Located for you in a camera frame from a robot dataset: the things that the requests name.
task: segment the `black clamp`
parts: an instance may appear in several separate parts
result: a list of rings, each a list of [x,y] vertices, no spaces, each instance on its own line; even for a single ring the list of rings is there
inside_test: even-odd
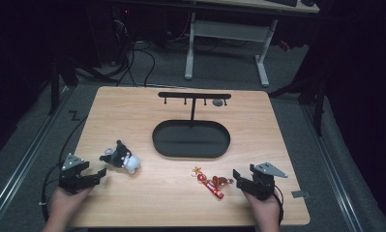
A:
[[[61,167],[59,187],[69,193],[76,194],[81,189],[98,185],[100,179],[105,176],[106,168],[94,175],[81,176],[81,171],[87,169],[89,165],[89,161],[84,161],[84,159],[69,154]]]
[[[232,170],[232,176],[237,180],[237,188],[255,196],[256,199],[260,201],[266,200],[273,195],[280,205],[279,224],[281,224],[283,219],[283,206],[280,199],[274,193],[276,187],[274,176],[284,178],[287,178],[288,176],[269,162],[259,165],[251,164],[250,171],[253,173],[252,181],[241,177],[241,174],[235,169]]]

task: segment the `human arm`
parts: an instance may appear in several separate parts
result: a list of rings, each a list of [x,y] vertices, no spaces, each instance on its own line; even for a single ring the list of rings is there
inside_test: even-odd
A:
[[[94,187],[86,188],[77,194],[71,194],[57,187],[51,197],[50,216],[43,232],[62,232]]]
[[[252,215],[259,230],[261,232],[279,232],[280,205],[277,199],[271,195],[266,200],[260,201],[245,191],[243,193],[250,202]]]

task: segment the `gray carpet floor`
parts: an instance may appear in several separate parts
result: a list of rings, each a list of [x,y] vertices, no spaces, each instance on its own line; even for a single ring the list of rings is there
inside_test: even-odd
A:
[[[149,52],[154,57],[154,62],[149,54],[136,51],[131,73],[140,88],[154,64],[147,81],[149,87],[178,86],[272,92],[292,81],[308,51],[306,46],[295,47],[287,52],[271,46],[265,59],[270,87],[262,88],[251,54],[257,46],[256,43],[238,48],[226,44],[218,44],[214,48],[209,44],[202,47],[198,45],[193,79],[185,80],[187,50],[184,43],[172,43],[166,48],[140,43],[136,47],[145,47],[143,51]],[[50,109],[50,88],[47,87],[36,104],[19,121],[17,130],[1,151],[0,197],[11,179],[18,178],[20,182],[14,185],[14,194],[7,197],[8,203],[1,206],[0,231],[40,231],[44,226],[39,202],[45,174],[58,161],[61,152],[64,156],[74,152],[83,128],[80,125],[74,130],[79,124],[76,119],[83,119],[89,113],[98,88],[109,85],[94,79],[79,79],[75,88],[64,89],[61,106],[54,116],[47,114]],[[130,74],[127,73],[121,86],[133,85]],[[343,144],[330,104],[325,102],[323,136],[319,137],[311,127],[309,112],[313,105],[299,105],[296,97],[297,94],[285,94],[271,99],[271,102],[301,190],[310,195],[305,202],[311,222],[305,226],[283,226],[282,231],[386,231],[386,219],[378,210],[371,191]],[[45,125],[50,126],[43,132],[41,129]],[[38,141],[37,134],[40,133],[45,136]],[[348,204],[353,207],[360,228],[350,227],[347,215],[340,206],[337,190],[331,182],[332,177],[325,168],[327,161],[322,157],[323,152],[330,155],[331,162],[336,167],[342,187],[350,200]],[[34,155],[30,156],[29,165],[23,166],[25,174],[14,177],[19,165],[26,160],[26,154]],[[50,180],[57,180],[56,172],[51,175]],[[48,186],[48,196],[56,184],[57,181]]]

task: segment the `black jewelry stand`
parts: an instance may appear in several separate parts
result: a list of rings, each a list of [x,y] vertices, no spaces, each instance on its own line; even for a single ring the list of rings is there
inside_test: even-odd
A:
[[[160,154],[171,158],[214,159],[226,152],[230,142],[228,130],[217,122],[195,120],[194,114],[197,99],[204,99],[204,105],[207,99],[226,105],[231,95],[159,92],[159,97],[164,98],[165,104],[167,98],[184,99],[184,104],[187,99],[193,100],[190,120],[167,120],[154,129],[154,147]]]

